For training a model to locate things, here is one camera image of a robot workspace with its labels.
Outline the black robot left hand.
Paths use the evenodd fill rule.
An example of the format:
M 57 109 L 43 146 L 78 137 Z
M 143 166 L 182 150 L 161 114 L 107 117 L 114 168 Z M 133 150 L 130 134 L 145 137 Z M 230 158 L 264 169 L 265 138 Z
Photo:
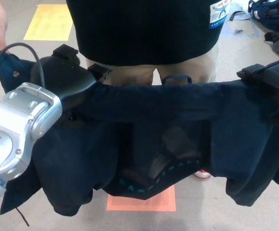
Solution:
M 90 103 L 96 97 L 96 89 L 111 73 L 99 64 L 82 67 L 78 53 L 63 44 L 51 56 L 40 59 L 45 88 L 59 97 L 64 111 Z

